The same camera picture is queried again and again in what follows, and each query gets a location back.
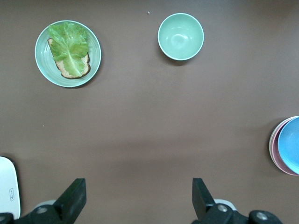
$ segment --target blue plate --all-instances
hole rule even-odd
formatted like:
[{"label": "blue plate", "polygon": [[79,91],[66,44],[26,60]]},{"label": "blue plate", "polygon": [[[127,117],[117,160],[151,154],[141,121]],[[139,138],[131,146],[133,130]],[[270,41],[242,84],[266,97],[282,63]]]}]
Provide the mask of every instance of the blue plate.
[{"label": "blue plate", "polygon": [[86,76],[77,79],[67,79],[61,76],[61,72],[56,67],[55,61],[53,59],[53,55],[51,53],[50,47],[48,45],[48,39],[50,38],[48,34],[48,27],[46,27],[36,41],[35,47],[35,57],[36,57],[36,64],[38,69],[41,71],[43,76],[48,79],[50,82],[62,86],[62,87],[76,87],[85,84],[88,82],[98,71],[100,62],[101,62],[101,48],[100,43],[95,36],[95,34],[85,25],[70,20],[63,20],[54,22],[52,24],[59,24],[64,22],[73,22],[83,26],[87,32],[87,41],[89,45],[89,57],[90,57],[90,71]]},{"label": "blue plate", "polygon": [[299,174],[299,117],[289,121],[281,130],[278,151],[288,168]]}]

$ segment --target lettuce leaf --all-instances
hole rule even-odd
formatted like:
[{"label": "lettuce leaf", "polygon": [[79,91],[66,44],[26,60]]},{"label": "lettuce leaf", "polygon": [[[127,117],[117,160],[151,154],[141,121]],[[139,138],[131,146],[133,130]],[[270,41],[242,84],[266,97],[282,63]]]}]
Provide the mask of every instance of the lettuce leaf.
[{"label": "lettuce leaf", "polygon": [[81,58],[88,53],[87,32],[82,26],[65,22],[50,25],[48,29],[53,39],[50,49],[55,61],[64,62],[64,68],[70,75],[80,77],[84,69]]}]

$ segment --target bowl rim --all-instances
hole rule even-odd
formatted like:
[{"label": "bowl rim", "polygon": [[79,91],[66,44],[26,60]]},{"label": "bowl rim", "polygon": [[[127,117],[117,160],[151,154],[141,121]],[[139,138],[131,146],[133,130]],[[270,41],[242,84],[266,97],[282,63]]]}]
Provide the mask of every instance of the bowl rim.
[{"label": "bowl rim", "polygon": [[[91,33],[91,35],[94,37],[94,39],[95,39],[95,41],[96,41],[96,43],[97,43],[97,47],[99,47],[99,51],[100,51],[99,63],[98,63],[98,65],[97,65],[96,69],[95,69],[94,74],[90,75],[90,77],[89,77],[88,79],[84,80],[83,82],[79,82],[79,83],[77,83],[77,84],[72,84],[72,85],[61,84],[61,83],[58,83],[58,82],[53,81],[52,79],[50,79],[47,75],[45,75],[45,74],[42,72],[42,69],[41,69],[39,63],[37,62],[37,57],[36,57],[37,46],[38,46],[39,40],[40,40],[41,36],[43,35],[43,33],[46,32],[47,29],[49,29],[49,26],[54,25],[54,24],[57,24],[57,23],[63,23],[63,22],[72,22],[72,23],[76,23],[76,24],[78,24],[78,25],[80,25],[80,26],[83,26],[85,29],[87,29],[87,30]],[[84,25],[83,23],[80,23],[80,22],[78,22],[78,21],[74,21],[74,20],[59,20],[59,21],[52,22],[52,23],[50,23],[49,25],[47,25],[47,26],[42,30],[42,32],[39,34],[39,36],[38,36],[38,38],[37,38],[37,40],[36,40],[35,48],[34,48],[34,54],[35,54],[36,65],[37,65],[39,71],[42,73],[42,75],[43,75],[47,80],[49,80],[50,82],[52,82],[53,84],[58,85],[58,86],[61,86],[61,87],[66,87],[66,88],[78,87],[78,86],[84,85],[85,83],[89,82],[89,81],[95,76],[95,74],[98,72],[99,67],[100,67],[100,64],[101,64],[101,61],[102,61],[102,49],[101,49],[101,46],[100,46],[100,42],[99,42],[97,36],[95,35],[95,33],[94,33],[90,28],[88,28],[86,25]]]},{"label": "bowl rim", "polygon": [[[192,56],[190,56],[190,57],[188,57],[188,58],[175,58],[175,57],[169,55],[169,54],[163,49],[163,47],[162,47],[162,45],[161,45],[161,43],[160,43],[160,38],[159,38],[159,36],[160,36],[160,30],[161,30],[162,25],[163,25],[163,24],[165,23],[165,21],[168,20],[170,17],[176,16],[176,15],[187,15],[187,16],[191,17],[193,20],[195,20],[195,21],[198,23],[198,25],[199,25],[199,27],[200,27],[200,30],[201,30],[201,32],[202,32],[202,42],[201,42],[201,45],[200,45],[199,49],[196,51],[196,53],[194,53]],[[158,36],[158,43],[159,43],[160,49],[163,51],[163,53],[166,54],[166,56],[168,56],[169,58],[174,59],[174,60],[177,60],[177,61],[188,60],[188,59],[190,59],[190,58],[193,58],[195,55],[197,55],[198,52],[201,50],[201,48],[202,48],[202,46],[203,46],[203,44],[204,44],[204,39],[205,39],[204,30],[203,30],[203,28],[202,28],[201,23],[200,23],[194,16],[192,16],[192,15],[190,15],[190,14],[187,14],[187,13],[174,13],[174,14],[171,14],[171,15],[167,16],[167,17],[163,20],[163,22],[160,24],[160,27],[159,27],[158,35],[157,35],[157,36]]]},{"label": "bowl rim", "polygon": [[294,121],[297,121],[299,119],[299,116],[290,120],[289,122],[286,123],[286,125],[281,129],[279,136],[278,136],[278,151],[279,154],[281,156],[282,161],[286,164],[287,167],[290,168],[290,170],[292,170],[293,172],[299,174],[299,167],[294,165],[293,163],[291,163],[290,161],[288,161],[288,159],[285,157],[285,155],[282,155],[282,148],[279,147],[281,145],[281,136],[283,134],[283,132],[287,129],[287,127]]}]

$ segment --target white device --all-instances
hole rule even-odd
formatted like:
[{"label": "white device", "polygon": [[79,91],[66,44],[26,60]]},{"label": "white device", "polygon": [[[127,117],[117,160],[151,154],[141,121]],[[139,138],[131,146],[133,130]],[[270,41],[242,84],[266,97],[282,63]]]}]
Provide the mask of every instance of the white device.
[{"label": "white device", "polygon": [[20,218],[21,202],[14,164],[0,156],[0,213],[4,212],[12,213],[14,219]]}]

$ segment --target stacked plates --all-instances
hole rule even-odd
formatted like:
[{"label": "stacked plates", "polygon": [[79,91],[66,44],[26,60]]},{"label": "stacked plates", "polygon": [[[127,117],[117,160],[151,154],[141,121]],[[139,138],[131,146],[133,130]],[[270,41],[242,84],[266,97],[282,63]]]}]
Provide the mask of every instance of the stacked plates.
[{"label": "stacked plates", "polygon": [[279,169],[290,175],[299,175],[299,116],[277,125],[270,137],[269,151]]}]

